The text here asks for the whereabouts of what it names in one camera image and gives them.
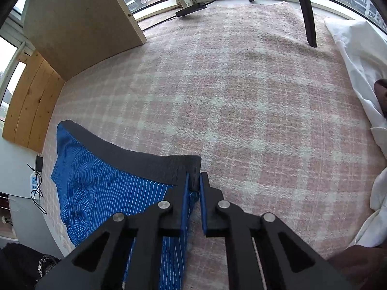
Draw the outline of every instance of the triangular cutout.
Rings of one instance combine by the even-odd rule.
[[[100,235],[73,260],[73,264],[89,272],[95,271],[109,236],[109,232],[104,232]]]
[[[284,248],[292,272],[299,273],[315,264],[314,260],[300,249],[286,233],[280,232],[278,233],[278,237]]]

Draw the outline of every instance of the power cord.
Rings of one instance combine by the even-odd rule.
[[[40,174],[38,171],[36,171],[36,170],[35,170],[33,167],[31,167],[28,163],[27,163],[27,165],[30,167],[30,169],[31,169],[33,172],[35,172],[35,176],[36,176],[36,184],[37,184],[37,189],[36,189],[36,190],[32,190],[31,193],[30,193],[31,199],[32,199],[32,201],[34,202],[36,208],[39,209],[39,210],[40,210],[42,213],[44,213],[45,215],[47,215],[47,211],[46,211],[42,206],[40,206],[39,203],[37,203],[37,202],[35,201],[35,196],[36,196],[36,195],[39,195],[40,197],[43,197],[43,193],[42,193],[42,191],[41,191],[41,189],[40,189],[40,185],[42,185],[42,176],[41,176],[41,174]]]
[[[167,18],[165,20],[162,20],[161,22],[153,24],[153,25],[143,29],[142,31],[143,32],[147,31],[148,29],[153,28],[153,27],[155,27],[155,26],[157,26],[159,24],[165,23],[166,21],[169,21],[171,19],[174,19],[174,18],[177,18],[177,17],[182,17],[182,16],[185,16],[185,15],[191,14],[193,12],[200,11],[201,9],[206,9],[207,5],[209,5],[211,3],[214,3],[215,1],[216,0],[212,0],[212,1],[207,2],[207,3],[195,3],[194,5],[191,5],[189,7],[186,7],[184,9],[181,9],[181,10],[177,11],[174,16],[171,16],[171,17],[169,17],[169,18]]]

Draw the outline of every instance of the checkered bedspread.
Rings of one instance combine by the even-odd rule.
[[[43,151],[43,202],[63,245],[73,247],[50,174],[56,126],[71,119],[126,149],[201,155],[227,200],[275,213],[322,256],[345,248],[371,213],[386,162],[315,20],[316,49],[288,3],[214,5],[148,30],[145,45],[68,81]],[[192,220],[184,289],[227,289],[222,239],[203,237],[198,206]]]

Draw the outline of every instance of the black stand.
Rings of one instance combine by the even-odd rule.
[[[158,290],[163,237],[185,229],[188,193],[174,186],[164,200],[143,213],[116,213],[57,264],[36,290],[119,290],[136,243],[125,290]],[[263,290],[256,250],[268,290],[350,290],[329,263],[272,213],[245,213],[211,188],[200,174],[202,224],[206,237],[224,237],[230,290]]]
[[[301,5],[302,15],[305,22],[306,39],[311,47],[316,48],[316,28],[314,24],[312,4],[310,3],[310,0],[299,0],[299,4]]]

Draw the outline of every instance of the wooden board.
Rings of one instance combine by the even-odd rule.
[[[65,81],[146,41],[123,0],[30,0],[23,29]]]
[[[40,65],[30,85],[30,89],[28,90],[23,107],[20,111],[19,121],[15,134],[16,144],[24,147],[28,146],[35,113],[53,71],[53,68],[45,60]]]
[[[3,138],[8,141],[15,141],[17,123],[19,122],[19,116],[24,100],[27,96],[28,90],[30,89],[32,80],[34,79],[42,62],[43,57],[37,51],[34,51],[32,56],[27,60],[27,66],[25,67],[16,86],[15,92],[12,95],[7,116],[5,118]]]
[[[36,110],[28,142],[29,149],[39,153],[43,151],[48,125],[63,84],[63,79],[54,71],[48,80],[47,87]]]

